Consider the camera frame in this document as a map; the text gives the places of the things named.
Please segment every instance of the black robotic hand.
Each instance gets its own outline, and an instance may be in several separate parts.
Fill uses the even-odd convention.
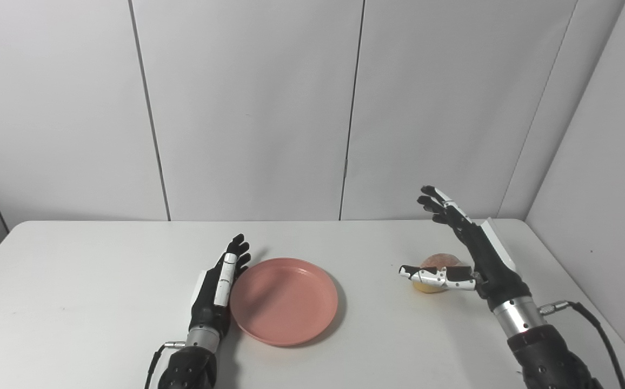
[[[171,355],[169,366],[159,379],[159,389],[212,389],[216,385],[215,353],[231,324],[231,283],[248,269],[245,264],[250,261],[250,254],[246,253],[249,248],[243,234],[238,234],[207,271],[192,306],[185,347]]]
[[[246,253],[249,248],[250,244],[245,242],[243,234],[238,234],[233,238],[231,243],[229,243],[226,252],[221,255],[216,265],[207,271],[200,293],[195,303],[192,305],[192,319],[190,320],[189,329],[203,325],[214,328],[214,330],[219,332],[221,338],[228,334],[229,325],[231,324],[231,312],[228,306],[220,307],[214,305],[219,277],[221,276],[226,254],[235,254],[238,258],[233,278],[233,282],[235,283],[238,277],[240,277],[244,271],[248,270],[245,264],[250,261],[250,254]]]

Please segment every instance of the white table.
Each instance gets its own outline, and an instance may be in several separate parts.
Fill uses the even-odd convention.
[[[599,315],[526,224],[496,226],[537,303],[579,300]],[[397,275],[433,253],[469,258],[451,229],[430,221],[20,224],[0,246],[0,387],[142,387],[156,348],[186,335],[200,270],[239,232],[256,261],[292,256],[327,270],[340,310],[322,340],[302,347],[271,347],[234,328],[219,389],[523,387],[475,292],[426,295]],[[594,328],[572,310],[548,318],[616,388]],[[602,323],[625,373],[625,344]]]

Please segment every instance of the black fingertip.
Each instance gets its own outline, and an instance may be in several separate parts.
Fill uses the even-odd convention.
[[[244,254],[243,256],[238,258],[237,264],[238,266],[243,266],[244,264],[248,263],[251,259],[252,257],[250,256],[250,253]]]
[[[242,268],[238,269],[236,271],[236,278],[240,277],[248,269],[250,269],[250,268],[248,268],[247,266],[243,266]]]
[[[250,249],[250,243],[245,242],[245,243],[241,244],[240,246],[238,246],[238,255],[241,256],[242,254],[244,254],[249,249]]]
[[[435,187],[433,185],[426,185],[421,188],[421,192],[426,193],[427,195],[434,195]]]
[[[441,214],[434,214],[433,221],[440,224],[447,224],[447,219],[445,219]]]

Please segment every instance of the silver cylinder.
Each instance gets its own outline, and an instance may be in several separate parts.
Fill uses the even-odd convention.
[[[493,310],[500,327],[505,331],[508,338],[516,334],[548,324],[538,312],[533,298],[530,296],[513,298],[498,305]]]
[[[192,327],[187,333],[186,346],[197,346],[216,353],[219,347],[219,333],[211,327]]]

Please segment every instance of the robotic finger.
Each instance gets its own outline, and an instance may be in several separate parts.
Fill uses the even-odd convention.
[[[472,291],[476,288],[471,266],[444,266],[438,269],[435,266],[403,265],[399,268],[399,275],[417,283],[437,286],[445,290]]]

